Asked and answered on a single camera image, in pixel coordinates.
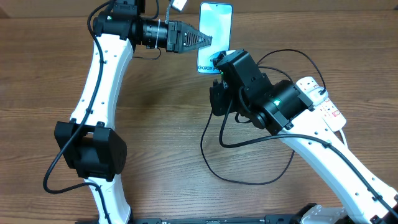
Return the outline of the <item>Samsung Galaxy smartphone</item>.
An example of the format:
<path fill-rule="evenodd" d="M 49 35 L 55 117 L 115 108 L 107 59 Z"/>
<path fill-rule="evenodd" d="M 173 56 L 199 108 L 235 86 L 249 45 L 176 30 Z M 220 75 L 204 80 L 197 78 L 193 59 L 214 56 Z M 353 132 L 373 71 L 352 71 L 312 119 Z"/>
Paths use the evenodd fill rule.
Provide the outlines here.
<path fill-rule="evenodd" d="M 228 51 L 231 39 L 233 6 L 223 2 L 202 2 L 200 4 L 199 30 L 211 37 L 211 44 L 198 49 L 197 72 L 219 74 L 213 59 L 222 51 Z"/>

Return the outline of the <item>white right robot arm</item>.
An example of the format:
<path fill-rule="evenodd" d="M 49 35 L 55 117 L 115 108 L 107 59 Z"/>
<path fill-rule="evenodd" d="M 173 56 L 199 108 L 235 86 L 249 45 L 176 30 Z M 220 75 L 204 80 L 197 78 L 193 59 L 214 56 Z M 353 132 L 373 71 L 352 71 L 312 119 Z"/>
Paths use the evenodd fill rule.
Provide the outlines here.
<path fill-rule="evenodd" d="M 290 77 L 272 84 L 251 55 L 220 51 L 210 58 L 221 73 L 210 88 L 212 114 L 236 113 L 268 139 L 278 139 L 298 153 L 341 201 L 340 207 L 307 205 L 292 223 L 396 223 L 397 191 L 377 178 L 336 137 L 344 126 L 325 85 L 312 77 Z"/>

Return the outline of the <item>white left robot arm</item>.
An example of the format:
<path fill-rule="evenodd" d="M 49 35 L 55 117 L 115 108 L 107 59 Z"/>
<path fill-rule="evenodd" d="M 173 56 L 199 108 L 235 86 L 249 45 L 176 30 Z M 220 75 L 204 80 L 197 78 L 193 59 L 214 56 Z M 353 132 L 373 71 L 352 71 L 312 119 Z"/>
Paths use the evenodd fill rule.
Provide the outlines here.
<path fill-rule="evenodd" d="M 207 47 L 212 38 L 190 24 L 157 16 L 144 17 L 144 1 L 107 1 L 88 16 L 93 57 L 81 98 L 67 122 L 58 122 L 58 159 L 65 159 L 90 188 L 98 223 L 132 223 L 132 209 L 121 172 L 127 146 L 115 131 L 123 76 L 137 45 L 183 54 Z"/>

